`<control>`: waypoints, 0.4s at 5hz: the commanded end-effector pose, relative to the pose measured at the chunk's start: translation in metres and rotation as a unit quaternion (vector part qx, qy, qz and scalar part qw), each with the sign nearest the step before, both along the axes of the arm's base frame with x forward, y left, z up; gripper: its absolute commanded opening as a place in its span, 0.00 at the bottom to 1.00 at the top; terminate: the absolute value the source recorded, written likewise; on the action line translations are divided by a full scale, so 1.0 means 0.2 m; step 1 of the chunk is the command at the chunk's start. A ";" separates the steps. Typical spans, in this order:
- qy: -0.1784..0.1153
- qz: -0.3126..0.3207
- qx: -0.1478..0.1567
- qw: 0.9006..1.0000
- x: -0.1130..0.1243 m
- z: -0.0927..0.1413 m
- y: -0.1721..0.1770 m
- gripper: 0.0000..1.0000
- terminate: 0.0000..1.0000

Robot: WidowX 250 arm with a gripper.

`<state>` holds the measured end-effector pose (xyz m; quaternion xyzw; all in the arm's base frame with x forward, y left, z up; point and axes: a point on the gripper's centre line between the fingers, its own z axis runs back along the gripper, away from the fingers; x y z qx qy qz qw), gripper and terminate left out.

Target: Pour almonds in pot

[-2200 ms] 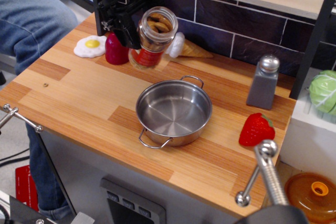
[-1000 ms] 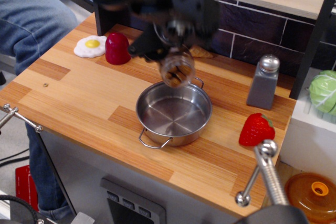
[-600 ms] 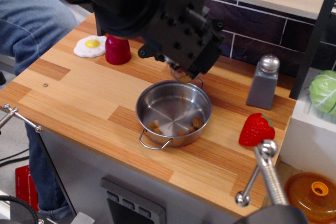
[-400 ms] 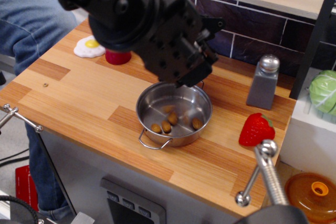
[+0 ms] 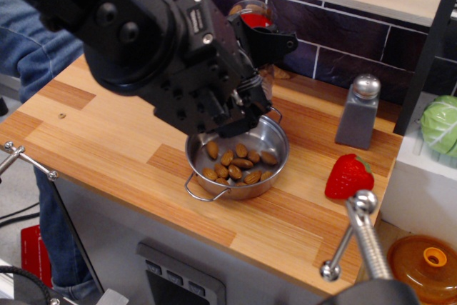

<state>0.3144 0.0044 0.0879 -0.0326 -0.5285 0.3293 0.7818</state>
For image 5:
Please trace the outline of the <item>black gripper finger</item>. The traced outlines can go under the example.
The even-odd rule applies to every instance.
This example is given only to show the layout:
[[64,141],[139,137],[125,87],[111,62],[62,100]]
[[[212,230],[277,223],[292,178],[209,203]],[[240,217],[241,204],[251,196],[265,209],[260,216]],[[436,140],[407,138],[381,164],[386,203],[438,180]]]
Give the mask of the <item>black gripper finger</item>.
[[239,14],[230,15],[228,21],[240,47],[254,67],[265,63],[275,64],[298,48],[296,35],[281,33],[277,27],[267,33],[252,29],[243,22]]
[[258,126],[260,118],[272,107],[272,83],[270,81],[244,81],[228,100],[228,119],[215,132],[223,138],[246,133]]

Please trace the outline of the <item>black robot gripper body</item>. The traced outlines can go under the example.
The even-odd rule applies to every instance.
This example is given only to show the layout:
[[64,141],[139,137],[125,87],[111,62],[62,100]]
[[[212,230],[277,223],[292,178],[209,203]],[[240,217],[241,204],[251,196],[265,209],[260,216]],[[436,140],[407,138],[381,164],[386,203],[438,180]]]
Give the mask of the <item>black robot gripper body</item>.
[[232,92],[250,76],[235,32],[212,0],[179,0],[187,43],[169,67],[154,113],[188,136],[215,132],[229,118]]

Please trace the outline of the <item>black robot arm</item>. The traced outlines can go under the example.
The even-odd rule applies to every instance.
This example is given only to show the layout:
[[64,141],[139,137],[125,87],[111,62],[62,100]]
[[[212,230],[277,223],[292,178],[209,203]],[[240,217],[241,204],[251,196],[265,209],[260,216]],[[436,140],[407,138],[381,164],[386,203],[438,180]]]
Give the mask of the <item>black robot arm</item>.
[[82,40],[101,86],[142,98],[189,136],[256,127],[272,107],[259,69],[298,45],[294,34],[224,16],[212,0],[24,1],[46,28]]

